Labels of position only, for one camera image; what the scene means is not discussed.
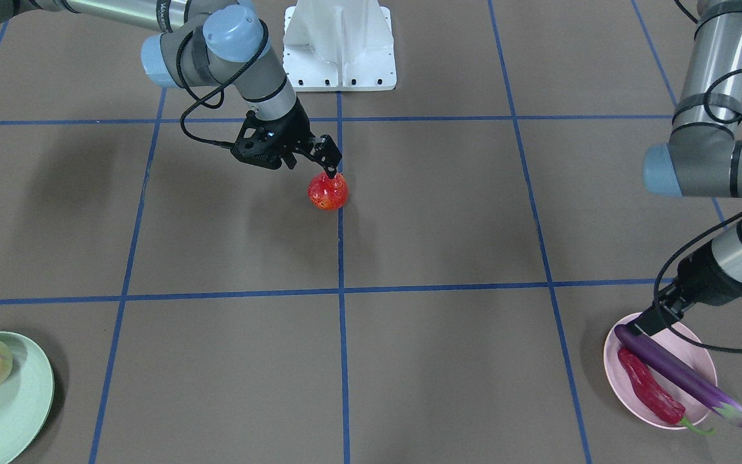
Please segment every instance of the blue joint cap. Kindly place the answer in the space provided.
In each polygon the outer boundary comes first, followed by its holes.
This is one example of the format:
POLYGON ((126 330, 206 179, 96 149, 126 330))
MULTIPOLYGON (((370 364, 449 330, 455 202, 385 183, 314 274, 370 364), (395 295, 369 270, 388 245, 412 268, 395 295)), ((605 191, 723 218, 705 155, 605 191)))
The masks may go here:
POLYGON ((179 87, 171 77, 162 57, 162 44, 159 40, 162 35, 152 35, 142 42, 142 67, 145 73, 159 87, 179 87))
POLYGON ((669 155, 669 145, 657 144, 645 150, 643 183, 651 193, 665 197, 682 197, 674 163, 669 155))
MULTIPOLYGON (((260 47, 262 24, 253 8, 231 5, 210 15, 202 27, 202 34, 214 55, 225 61, 245 63, 260 47)), ((270 49, 269 41, 260 58, 270 49)))

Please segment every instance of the red pepper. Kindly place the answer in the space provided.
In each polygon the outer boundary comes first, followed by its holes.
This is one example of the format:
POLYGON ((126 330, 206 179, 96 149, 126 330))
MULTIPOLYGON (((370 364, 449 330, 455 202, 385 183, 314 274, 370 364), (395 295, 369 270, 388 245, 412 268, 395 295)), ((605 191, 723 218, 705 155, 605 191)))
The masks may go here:
POLYGON ((618 350, 618 359, 629 376, 631 388, 633 388, 637 399, 641 400, 660 420, 672 423, 673 425, 679 423, 684 427, 698 432, 698 434, 713 434, 714 429, 704 432, 697 429, 685 417, 686 407, 672 398, 671 394, 663 387, 660 387, 660 384, 651 375, 649 367, 641 359, 637 358, 635 353, 632 353, 626 347, 622 347, 618 350))

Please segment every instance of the purple eggplant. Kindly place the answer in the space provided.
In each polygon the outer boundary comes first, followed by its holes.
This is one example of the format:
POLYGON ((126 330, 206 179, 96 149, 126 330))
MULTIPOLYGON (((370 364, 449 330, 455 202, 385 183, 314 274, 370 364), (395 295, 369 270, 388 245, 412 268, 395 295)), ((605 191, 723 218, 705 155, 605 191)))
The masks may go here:
POLYGON ((731 396, 715 387, 700 374, 669 353, 646 334, 633 334, 626 325, 618 324, 614 334, 623 346, 635 353, 649 367, 659 372, 706 408, 721 416, 731 425, 742 428, 742 406, 731 396))

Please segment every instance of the pink bowl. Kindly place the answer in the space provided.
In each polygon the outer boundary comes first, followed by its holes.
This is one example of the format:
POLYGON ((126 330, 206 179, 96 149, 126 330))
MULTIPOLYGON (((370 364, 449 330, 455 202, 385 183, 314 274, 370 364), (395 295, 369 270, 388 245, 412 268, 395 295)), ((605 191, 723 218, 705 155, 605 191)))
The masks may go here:
MULTIPOLYGON (((622 318, 616 324, 626 324, 630 320, 635 319, 639 313, 630 314, 622 318)), ((688 327, 681 323, 674 324, 674 328, 677 332, 686 335, 692 340, 700 341, 700 338, 695 336, 688 327)), ((667 349, 670 353, 677 356, 681 361, 685 362, 689 367, 692 367, 697 373, 702 375, 704 378, 712 382, 712 384, 718 384, 718 374, 715 372, 715 363, 712 362, 712 357, 709 356, 709 351, 696 347, 692 344, 686 343, 680 340, 676 335, 669 332, 669 330, 663 330, 658 334, 652 336, 652 340, 659 343, 662 347, 667 349)), ((620 340, 614 335, 614 328, 609 331, 609 335, 606 337, 606 343, 603 346, 603 364, 606 368, 606 376, 609 379, 609 385, 612 385, 612 390, 618 397, 618 399, 626 406, 631 414, 636 415, 645 423, 650 423, 655 427, 667 430, 684 430, 686 429, 682 425, 672 425, 663 420, 660 420, 649 408, 645 407, 641 400, 637 399, 631 388, 631 382, 629 381, 628 375, 623 367, 620 365, 618 360, 618 350, 621 349, 622 345, 620 340)), ((654 372, 654 379, 663 388, 671 394, 672 398, 686 406, 686 417, 698 425, 706 419, 709 415, 709 408, 702 405, 700 402, 689 396, 688 393, 681 390, 677 385, 672 384, 666 380, 665 377, 654 372)))

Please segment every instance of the plate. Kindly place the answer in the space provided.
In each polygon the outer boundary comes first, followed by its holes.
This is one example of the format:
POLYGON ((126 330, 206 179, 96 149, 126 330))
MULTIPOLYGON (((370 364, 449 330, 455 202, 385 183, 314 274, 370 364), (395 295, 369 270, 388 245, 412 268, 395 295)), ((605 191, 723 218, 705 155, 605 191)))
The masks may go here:
MULTIPOLYGON (((626 324, 640 314, 627 315, 616 324, 626 324)), ((700 341, 700 338, 693 334, 685 325, 678 322, 673 327, 677 329, 677 332, 692 338, 692 340, 696 342, 700 341)), ((712 361, 712 357, 709 356, 709 351, 680 340, 677 335, 672 334, 669 330, 658 332, 651 337, 651 340, 656 341, 660 346, 677 356, 681 361, 695 370, 695 372, 703 376, 704 379, 712 382, 713 385, 718 384, 718 374, 715 372, 715 363, 712 361)), ((606 337, 606 343, 603 346, 603 364, 606 368, 606 376, 609 379, 609 384, 612 385, 612 390, 614 390, 618 399, 626 406, 628 411, 631 411, 631 414, 636 415, 644 422, 650 423, 655 427, 668 430, 686 429, 682 425, 673 425, 672 423, 661 420, 647 406, 643 405, 641 400, 637 399, 634 390, 631 388, 628 374, 618 360, 618 350, 621 347, 620 340, 614 335, 614 327, 612 326, 612 330, 609 331, 609 335, 606 337)), ((710 412, 709 408, 706 408, 700 401, 692 398, 689 393, 681 390, 680 387, 669 382, 659 373, 654 372, 654 370, 651 372, 654 375, 654 379, 660 384, 660 387, 665 388, 671 394, 672 398, 686 407, 686 417, 692 423, 698 425, 706 419, 710 412)))
POLYGON ((0 464, 13 461, 41 430, 53 402, 53 371, 30 338, 0 332, 13 352, 13 370, 0 385, 0 464))

